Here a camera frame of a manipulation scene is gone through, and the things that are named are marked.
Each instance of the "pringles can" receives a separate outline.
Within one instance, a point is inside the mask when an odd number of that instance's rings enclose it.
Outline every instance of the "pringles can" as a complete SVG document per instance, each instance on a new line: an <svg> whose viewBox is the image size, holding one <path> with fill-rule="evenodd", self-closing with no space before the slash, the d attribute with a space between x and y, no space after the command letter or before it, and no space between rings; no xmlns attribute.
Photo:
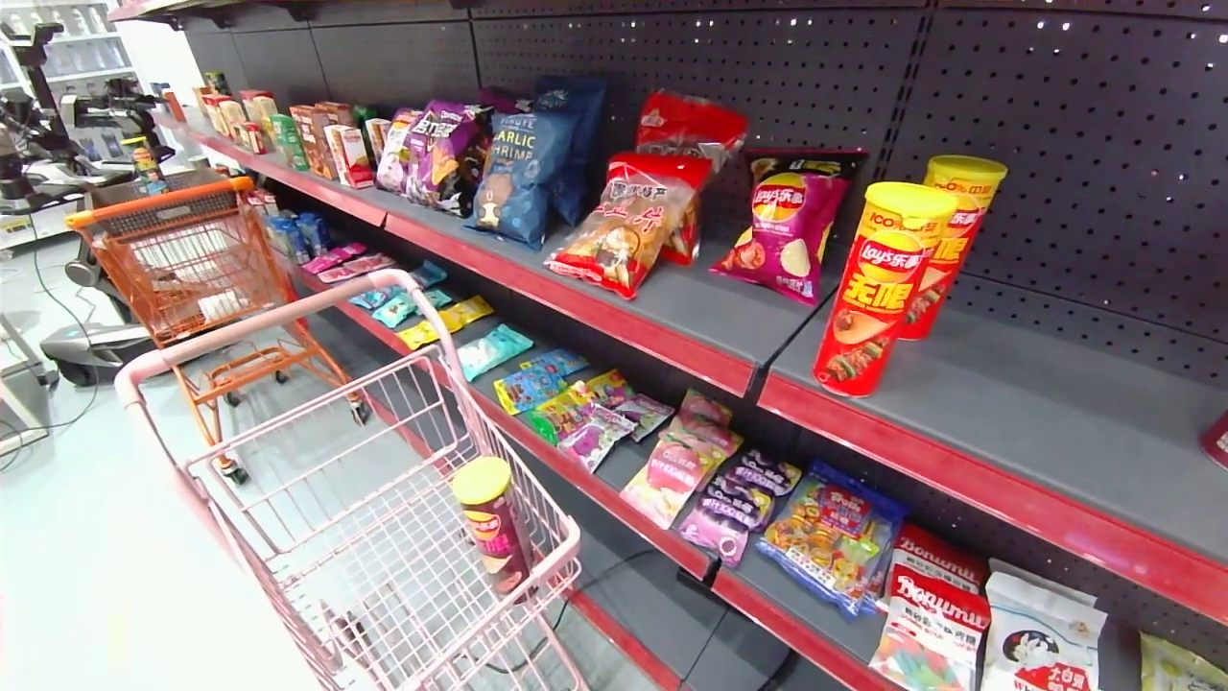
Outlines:
<svg viewBox="0 0 1228 691"><path fill-rule="evenodd" d="M866 207L814 363L814 378L824 389L860 398L878 387L912 293L957 204L953 194L910 182L877 182L866 189Z"/></svg>
<svg viewBox="0 0 1228 691"><path fill-rule="evenodd" d="M938 245L930 257L930 265L912 295L900 338L920 340L930 335L933 322L938 318L938 309L955 284L955 276L985 220L985 211L1005 177L1006 166L997 161L973 156L930 158L923 184L954 194L958 205L943 226Z"/></svg>

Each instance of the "lay's chip can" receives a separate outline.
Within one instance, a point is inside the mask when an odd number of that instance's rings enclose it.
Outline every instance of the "lay's chip can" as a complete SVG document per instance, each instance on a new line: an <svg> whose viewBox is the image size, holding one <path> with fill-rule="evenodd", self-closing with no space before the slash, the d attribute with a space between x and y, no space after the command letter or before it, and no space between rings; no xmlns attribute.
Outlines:
<svg viewBox="0 0 1228 691"><path fill-rule="evenodd" d="M953 194L909 182L866 189L857 236L833 296L814 378L842 396L869 396L883 377L912 293L955 212Z"/></svg>

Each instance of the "yellow lid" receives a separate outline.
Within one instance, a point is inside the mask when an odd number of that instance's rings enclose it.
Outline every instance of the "yellow lid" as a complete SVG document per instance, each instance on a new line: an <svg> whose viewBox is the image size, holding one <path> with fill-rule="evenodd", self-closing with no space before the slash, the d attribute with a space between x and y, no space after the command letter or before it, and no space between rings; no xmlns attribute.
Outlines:
<svg viewBox="0 0 1228 691"><path fill-rule="evenodd" d="M512 486L512 466L499 457L474 459L452 476L452 495L467 507L497 500Z"/></svg>
<svg viewBox="0 0 1228 691"><path fill-rule="evenodd" d="M949 191L911 182L876 182L866 188L866 200L904 217L946 221L958 199Z"/></svg>
<svg viewBox="0 0 1228 691"><path fill-rule="evenodd" d="M958 177L969 182L989 182L997 184L1006 177L1006 166L989 158L976 156L935 156L930 158L930 169L947 177Z"/></svg>

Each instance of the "metal shelf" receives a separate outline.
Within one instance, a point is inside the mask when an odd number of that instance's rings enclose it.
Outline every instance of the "metal shelf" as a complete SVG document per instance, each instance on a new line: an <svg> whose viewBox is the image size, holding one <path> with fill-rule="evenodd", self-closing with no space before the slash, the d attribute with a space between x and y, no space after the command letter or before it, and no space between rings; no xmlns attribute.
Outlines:
<svg viewBox="0 0 1228 691"><path fill-rule="evenodd" d="M959 311L899 342L879 390L812 377L829 307L772 365L759 405L1221 623L1228 474L1197 434L1228 394Z"/></svg>
<svg viewBox="0 0 1228 691"><path fill-rule="evenodd" d="M214 135L199 117L190 125L157 115L201 145L241 164L317 196L430 252L614 335L657 360L734 395L743 396L766 365L810 315L812 308L760 286L711 275L707 266L726 247L709 242L695 265L659 261L636 299L560 276L543 259L566 241L554 232L534 253L464 227L464 221L422 209L377 189L352 190L286 166L276 153L255 156ZM754 318L754 328L733 328L731 318Z"/></svg>

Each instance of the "white snack bag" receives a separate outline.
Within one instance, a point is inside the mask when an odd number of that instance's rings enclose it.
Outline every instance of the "white snack bag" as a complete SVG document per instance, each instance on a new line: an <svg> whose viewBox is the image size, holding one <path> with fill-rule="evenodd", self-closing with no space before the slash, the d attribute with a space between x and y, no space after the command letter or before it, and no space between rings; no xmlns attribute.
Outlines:
<svg viewBox="0 0 1228 691"><path fill-rule="evenodd" d="M1098 691L1106 615L1007 573L985 585L992 623L981 691Z"/></svg>

